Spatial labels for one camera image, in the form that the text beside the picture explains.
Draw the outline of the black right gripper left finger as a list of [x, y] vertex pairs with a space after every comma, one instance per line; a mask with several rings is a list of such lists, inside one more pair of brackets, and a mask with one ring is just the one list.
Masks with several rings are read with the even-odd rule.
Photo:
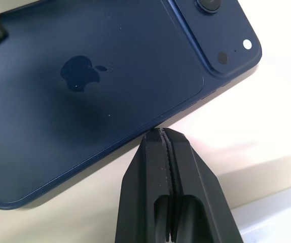
[[162, 132], [141, 140], [122, 180], [115, 243], [167, 243], [171, 178]]

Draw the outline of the dark blue smartphone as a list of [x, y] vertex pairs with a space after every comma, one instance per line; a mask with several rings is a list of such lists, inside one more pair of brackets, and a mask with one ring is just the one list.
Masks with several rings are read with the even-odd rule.
[[238, 0], [43, 0], [1, 22], [1, 210], [30, 203], [262, 57]]

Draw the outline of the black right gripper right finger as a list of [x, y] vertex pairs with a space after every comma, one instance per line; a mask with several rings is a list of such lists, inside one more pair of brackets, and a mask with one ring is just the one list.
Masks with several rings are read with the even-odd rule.
[[172, 175], [173, 243], [243, 243], [216, 175], [184, 134], [163, 129]]

